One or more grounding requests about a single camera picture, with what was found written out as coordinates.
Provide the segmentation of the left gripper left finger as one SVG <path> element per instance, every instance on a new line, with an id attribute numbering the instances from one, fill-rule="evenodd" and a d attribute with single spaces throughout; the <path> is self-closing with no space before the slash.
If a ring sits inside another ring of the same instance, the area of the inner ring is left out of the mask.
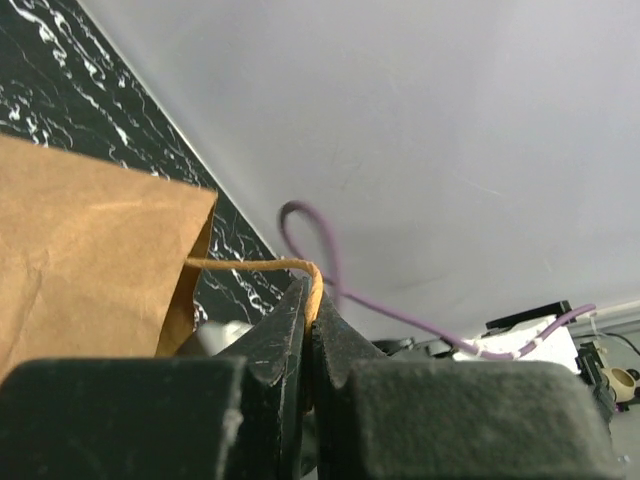
<path id="1" fill-rule="evenodd" d="M 1 385 L 5 479 L 297 479 L 306 280 L 220 354 L 37 359 Z"/>

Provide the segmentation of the brown paper bag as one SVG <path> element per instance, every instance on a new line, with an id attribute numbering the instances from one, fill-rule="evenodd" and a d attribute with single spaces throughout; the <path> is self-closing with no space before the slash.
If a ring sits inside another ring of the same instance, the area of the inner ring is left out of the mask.
<path id="1" fill-rule="evenodd" d="M 304 318 L 324 293 L 300 259 L 212 260 L 214 190 L 1 139 L 1 370 L 42 357 L 173 354 L 194 327 L 207 270 L 297 269 L 311 279 Z"/>

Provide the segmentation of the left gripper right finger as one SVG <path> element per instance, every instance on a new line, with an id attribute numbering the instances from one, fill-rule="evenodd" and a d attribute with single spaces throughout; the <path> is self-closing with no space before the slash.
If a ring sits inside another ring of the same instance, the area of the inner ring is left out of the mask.
<path id="1" fill-rule="evenodd" d="M 547 362 L 396 360 L 324 300 L 310 334 L 322 479 L 621 479 L 584 383 Z"/>

